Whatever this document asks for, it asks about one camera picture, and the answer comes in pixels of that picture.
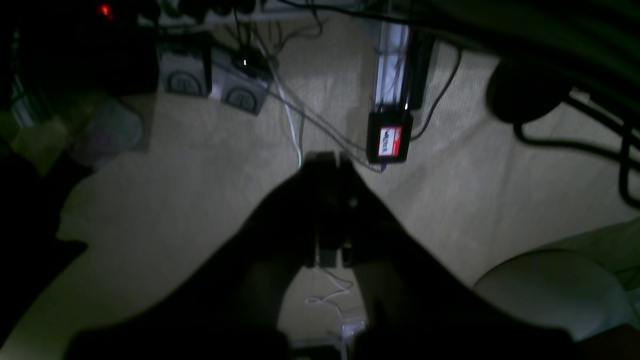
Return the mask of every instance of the beige carpet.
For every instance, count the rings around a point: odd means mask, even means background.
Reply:
[[[357,22],[334,17],[319,40],[285,48],[280,72],[310,108],[364,144],[373,55]],[[407,231],[469,286],[512,256],[638,215],[617,194],[616,165],[521,145],[488,113],[484,90],[497,62],[465,53],[406,164],[382,175],[359,168]],[[427,104],[453,63],[452,47],[443,45]],[[59,236],[86,241],[89,249],[42,293],[1,359],[60,358],[78,330],[119,322],[160,301],[296,171],[285,111],[272,99],[257,118],[177,95],[127,101],[152,116],[148,147],[121,155],[73,191]],[[527,131],[619,142],[564,106]],[[304,146],[305,152],[337,149],[310,124]],[[637,182],[634,187],[640,193]],[[284,302],[281,329],[292,339],[339,332],[334,308],[304,304],[307,296],[334,290],[326,277],[301,273]],[[359,301],[355,291],[340,303],[350,308]]]

